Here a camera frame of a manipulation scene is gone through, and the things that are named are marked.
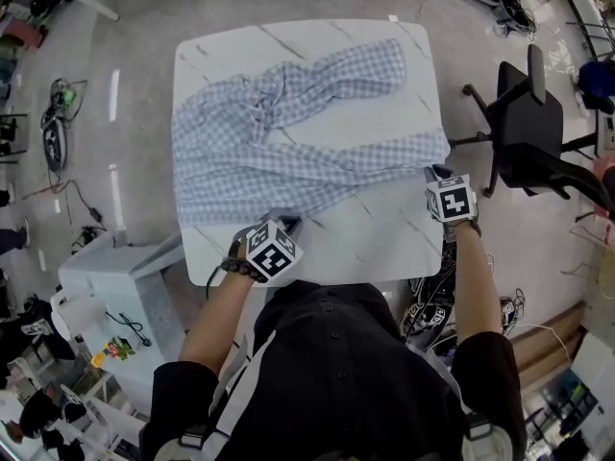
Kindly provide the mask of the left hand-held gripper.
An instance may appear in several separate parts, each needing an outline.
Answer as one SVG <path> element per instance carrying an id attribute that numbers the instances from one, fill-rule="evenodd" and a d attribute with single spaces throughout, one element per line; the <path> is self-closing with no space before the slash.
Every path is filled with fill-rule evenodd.
<path id="1" fill-rule="evenodd" d="M 267 222 L 246 233 L 246 259 L 259 273 L 258 281 L 261 283 L 280 277 L 293 268 L 304 254 L 288 235 L 299 233 L 303 220 L 297 215 L 287 215 L 287 212 L 286 208 L 272 208 L 261 218 Z M 282 218 L 283 227 L 275 222 Z"/>

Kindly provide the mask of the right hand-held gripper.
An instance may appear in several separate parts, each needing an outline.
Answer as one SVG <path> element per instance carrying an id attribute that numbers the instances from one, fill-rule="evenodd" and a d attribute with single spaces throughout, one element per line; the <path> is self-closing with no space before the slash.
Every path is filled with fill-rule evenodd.
<path id="1" fill-rule="evenodd" d="M 431 216 L 440 223 L 471 220 L 478 216 L 477 195 L 468 175 L 454 176 L 441 164 L 424 169 L 426 197 Z"/>

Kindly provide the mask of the person's left hand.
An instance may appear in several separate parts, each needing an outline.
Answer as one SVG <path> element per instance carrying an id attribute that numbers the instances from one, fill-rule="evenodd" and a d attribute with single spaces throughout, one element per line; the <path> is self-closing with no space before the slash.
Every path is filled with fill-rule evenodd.
<path id="1" fill-rule="evenodd" d="M 227 258 L 230 262 L 239 263 L 246 260 L 247 238 L 250 231 L 251 229 L 245 228 L 234 235 L 227 254 Z"/>

